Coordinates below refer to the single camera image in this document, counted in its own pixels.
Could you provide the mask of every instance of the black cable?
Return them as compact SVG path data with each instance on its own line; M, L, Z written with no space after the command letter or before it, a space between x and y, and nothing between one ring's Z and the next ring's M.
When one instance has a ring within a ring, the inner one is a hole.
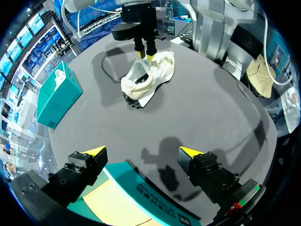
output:
M152 220L152 219L149 219L149 220L147 220L147 221L144 221L143 223L138 224L138 225L136 225L136 226L143 225L144 223L149 222L150 220Z
M185 28L187 29L189 25L192 25L192 23L188 23L182 30L180 30L180 32L175 36L175 38L179 37L181 32L184 31Z
M259 67L260 67L260 60L258 60L258 68L257 68L257 71L256 71L255 73L253 73L253 74L250 74L250 75L247 74L247 77L257 74L257 72L259 71Z

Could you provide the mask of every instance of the screw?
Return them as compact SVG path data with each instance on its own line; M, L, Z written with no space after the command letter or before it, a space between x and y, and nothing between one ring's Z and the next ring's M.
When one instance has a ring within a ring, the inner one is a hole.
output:
M235 180L239 179L239 174L238 173L233 174L233 176L234 176Z
M67 181L65 179L61 179L60 182L61 182L62 185L65 185L67 183Z
M30 183L30 184L29 184L29 188L30 188L30 189L33 189L33 188L34 188L34 183Z

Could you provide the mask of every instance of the gray tabletop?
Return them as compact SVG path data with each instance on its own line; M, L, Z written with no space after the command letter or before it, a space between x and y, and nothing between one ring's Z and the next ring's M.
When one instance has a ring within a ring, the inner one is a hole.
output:
M240 182L263 182L276 147L277 131L257 98L227 71L198 53L156 41L174 52L175 70L143 109L127 105L120 79L135 58L132 40L99 40L73 60L83 95L55 130L49 130L58 168L74 151L101 145L109 163L130 160L163 192L212 221L219 207L193 187L177 163L179 146L218 155Z

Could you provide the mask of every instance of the teal box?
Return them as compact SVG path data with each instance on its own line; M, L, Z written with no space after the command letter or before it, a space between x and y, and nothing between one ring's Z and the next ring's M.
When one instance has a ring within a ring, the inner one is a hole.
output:
M66 78L55 91L57 69L65 72ZM62 61L40 88L37 122L54 129L82 93L73 71Z

